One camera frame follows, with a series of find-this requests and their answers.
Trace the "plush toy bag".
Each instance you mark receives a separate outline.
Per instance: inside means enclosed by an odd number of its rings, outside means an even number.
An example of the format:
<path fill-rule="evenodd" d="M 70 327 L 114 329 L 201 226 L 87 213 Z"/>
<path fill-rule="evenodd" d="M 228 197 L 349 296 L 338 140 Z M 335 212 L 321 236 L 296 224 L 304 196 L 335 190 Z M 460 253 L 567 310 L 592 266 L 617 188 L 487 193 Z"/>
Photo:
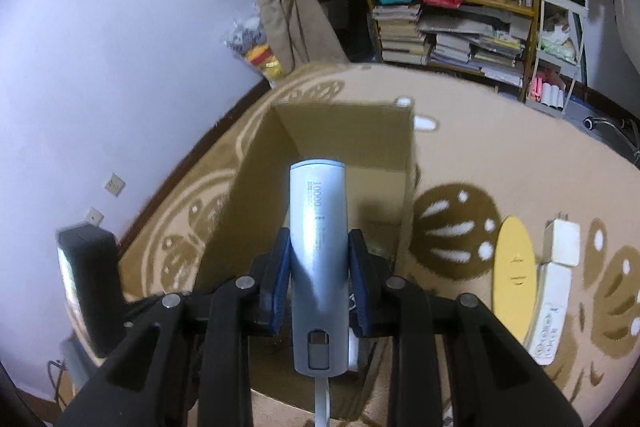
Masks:
<path fill-rule="evenodd" d="M 226 39 L 226 46 L 269 82 L 276 82 L 283 77 L 281 64 L 270 48 L 258 15 L 236 22 Z"/>

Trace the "wall socket lower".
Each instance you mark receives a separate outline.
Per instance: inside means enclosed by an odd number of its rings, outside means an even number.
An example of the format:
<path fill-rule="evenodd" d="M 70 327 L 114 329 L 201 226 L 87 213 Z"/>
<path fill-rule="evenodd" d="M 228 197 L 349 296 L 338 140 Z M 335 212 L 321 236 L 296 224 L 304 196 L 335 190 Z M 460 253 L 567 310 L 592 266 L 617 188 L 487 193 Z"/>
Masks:
<path fill-rule="evenodd" d="M 90 223 L 90 225 L 95 225 L 96 227 L 98 227 L 102 223 L 103 219 L 104 214 L 94 207 L 89 208 L 85 217 L 85 220 Z"/>

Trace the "beige hanging trousers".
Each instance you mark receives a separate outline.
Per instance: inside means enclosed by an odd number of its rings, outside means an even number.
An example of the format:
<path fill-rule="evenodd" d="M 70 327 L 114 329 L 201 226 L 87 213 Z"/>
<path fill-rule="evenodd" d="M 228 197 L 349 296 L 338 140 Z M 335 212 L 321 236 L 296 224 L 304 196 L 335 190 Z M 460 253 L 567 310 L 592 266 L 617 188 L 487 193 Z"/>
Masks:
<path fill-rule="evenodd" d="M 285 75 L 314 62 L 348 62 L 318 0 L 256 1 L 267 43 Z"/>

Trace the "yellow oval case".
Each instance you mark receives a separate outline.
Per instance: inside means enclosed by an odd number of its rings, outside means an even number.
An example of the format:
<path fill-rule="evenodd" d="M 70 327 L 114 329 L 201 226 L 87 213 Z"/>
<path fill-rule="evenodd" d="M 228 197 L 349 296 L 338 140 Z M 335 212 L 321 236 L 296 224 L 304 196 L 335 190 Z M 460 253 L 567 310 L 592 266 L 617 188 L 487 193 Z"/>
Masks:
<path fill-rule="evenodd" d="M 492 273 L 492 312 L 524 343 L 533 320 L 537 268 L 533 243 L 524 223 L 510 216 L 498 233 Z"/>

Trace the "patterned tan carpet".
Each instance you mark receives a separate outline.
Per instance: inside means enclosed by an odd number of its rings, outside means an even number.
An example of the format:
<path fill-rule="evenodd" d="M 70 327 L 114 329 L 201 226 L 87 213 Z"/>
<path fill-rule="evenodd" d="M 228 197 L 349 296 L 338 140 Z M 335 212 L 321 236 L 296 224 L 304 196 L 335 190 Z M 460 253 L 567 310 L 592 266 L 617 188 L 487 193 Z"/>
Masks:
<path fill-rule="evenodd" d="M 565 215 L 580 228 L 580 262 L 558 356 L 548 372 L 588 426 L 639 421 L 639 171 L 582 127 L 479 84 L 390 66 L 309 65 L 269 90 L 160 198 L 124 244 L 125 296 L 187 291 L 229 187 L 266 110 L 276 103 L 416 104 L 416 207 L 469 187 L 484 217 L 520 218 L 535 246 Z"/>

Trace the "wall socket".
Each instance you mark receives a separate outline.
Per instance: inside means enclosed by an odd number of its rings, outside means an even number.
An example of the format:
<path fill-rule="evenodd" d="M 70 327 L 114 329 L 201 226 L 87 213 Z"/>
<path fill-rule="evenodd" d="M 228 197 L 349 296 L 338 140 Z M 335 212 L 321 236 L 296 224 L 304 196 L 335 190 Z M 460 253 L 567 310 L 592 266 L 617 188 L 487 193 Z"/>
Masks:
<path fill-rule="evenodd" d="M 125 186 L 126 182 L 116 173 L 112 173 L 110 179 L 104 183 L 105 190 L 114 197 L 118 197 Z"/>
<path fill-rule="evenodd" d="M 94 207 L 89 208 L 85 217 L 85 220 L 90 223 L 90 225 L 95 225 L 96 227 L 98 227 L 102 223 L 103 219 L 104 214 Z"/>

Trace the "wall socket upper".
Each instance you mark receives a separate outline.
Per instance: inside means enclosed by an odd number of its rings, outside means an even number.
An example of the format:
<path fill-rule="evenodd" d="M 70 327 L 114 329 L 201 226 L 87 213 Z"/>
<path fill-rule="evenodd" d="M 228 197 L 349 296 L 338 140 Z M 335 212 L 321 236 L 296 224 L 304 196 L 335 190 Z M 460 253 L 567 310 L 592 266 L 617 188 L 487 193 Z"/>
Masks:
<path fill-rule="evenodd" d="M 105 190 L 114 197 L 118 197 L 125 186 L 126 182 L 116 173 L 112 173 L 110 179 L 104 183 Z"/>

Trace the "white small remote control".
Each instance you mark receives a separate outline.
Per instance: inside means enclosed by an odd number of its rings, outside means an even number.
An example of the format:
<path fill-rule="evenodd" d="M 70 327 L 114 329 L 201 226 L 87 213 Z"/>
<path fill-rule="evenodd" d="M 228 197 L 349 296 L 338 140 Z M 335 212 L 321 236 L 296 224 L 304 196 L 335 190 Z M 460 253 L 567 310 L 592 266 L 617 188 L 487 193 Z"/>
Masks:
<path fill-rule="evenodd" d="M 572 270 L 554 262 L 539 267 L 537 302 L 526 339 L 529 355 L 541 366 L 551 365 L 563 332 Z"/>

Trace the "white square charger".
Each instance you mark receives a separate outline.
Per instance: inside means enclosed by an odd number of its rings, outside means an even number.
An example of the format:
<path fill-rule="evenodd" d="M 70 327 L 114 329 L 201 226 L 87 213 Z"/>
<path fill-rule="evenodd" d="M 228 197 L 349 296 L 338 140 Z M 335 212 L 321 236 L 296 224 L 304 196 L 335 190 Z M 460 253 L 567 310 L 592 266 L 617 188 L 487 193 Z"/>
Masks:
<path fill-rule="evenodd" d="M 549 221 L 544 229 L 541 262 L 553 262 L 575 268 L 579 261 L 580 225 L 560 213 L 558 217 Z"/>

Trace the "stacked books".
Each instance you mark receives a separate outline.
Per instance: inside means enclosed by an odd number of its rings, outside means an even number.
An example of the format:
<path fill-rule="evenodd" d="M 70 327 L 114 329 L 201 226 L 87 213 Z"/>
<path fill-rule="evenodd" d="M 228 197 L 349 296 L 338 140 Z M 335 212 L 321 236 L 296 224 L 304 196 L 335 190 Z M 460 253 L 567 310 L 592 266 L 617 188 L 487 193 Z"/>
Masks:
<path fill-rule="evenodd" d="M 532 12 L 489 1 L 465 2 L 457 9 L 414 2 L 379 4 L 371 18 L 385 63 L 523 87 Z"/>

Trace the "light blue power bank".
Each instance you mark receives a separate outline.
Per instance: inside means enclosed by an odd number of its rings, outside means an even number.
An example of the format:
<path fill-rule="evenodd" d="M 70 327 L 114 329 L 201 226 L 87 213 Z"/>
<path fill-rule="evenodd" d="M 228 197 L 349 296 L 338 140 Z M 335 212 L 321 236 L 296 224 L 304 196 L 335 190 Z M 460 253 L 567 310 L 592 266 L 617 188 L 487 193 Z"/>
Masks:
<path fill-rule="evenodd" d="M 348 369 L 346 168 L 311 159 L 290 168 L 294 367 L 314 380 L 314 423 L 330 423 L 329 379 Z"/>

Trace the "cardboard box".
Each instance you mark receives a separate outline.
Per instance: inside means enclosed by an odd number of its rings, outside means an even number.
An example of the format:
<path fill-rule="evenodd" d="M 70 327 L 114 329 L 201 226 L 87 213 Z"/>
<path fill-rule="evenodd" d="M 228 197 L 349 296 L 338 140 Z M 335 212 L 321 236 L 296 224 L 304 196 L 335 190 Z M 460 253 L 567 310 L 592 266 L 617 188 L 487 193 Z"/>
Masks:
<path fill-rule="evenodd" d="M 314 377 L 331 381 L 331 415 L 353 419 L 370 395 L 382 346 L 359 340 L 347 237 L 360 230 L 372 254 L 394 260 L 410 229 L 413 113 L 396 104 L 302 102 L 271 105 L 219 213 L 194 287 L 213 291 L 248 272 L 288 229 L 283 346 L 250 348 L 254 388 L 310 410 Z"/>

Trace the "white rolling cart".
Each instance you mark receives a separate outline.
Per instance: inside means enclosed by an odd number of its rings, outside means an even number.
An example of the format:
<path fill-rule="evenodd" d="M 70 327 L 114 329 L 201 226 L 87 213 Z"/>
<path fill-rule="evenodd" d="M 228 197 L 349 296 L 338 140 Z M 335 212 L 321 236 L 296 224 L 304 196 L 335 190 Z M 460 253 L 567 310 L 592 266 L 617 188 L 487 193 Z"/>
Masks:
<path fill-rule="evenodd" d="M 576 81 L 585 72 L 582 24 L 588 0 L 539 0 L 532 68 L 525 104 L 556 117 L 565 115 Z"/>

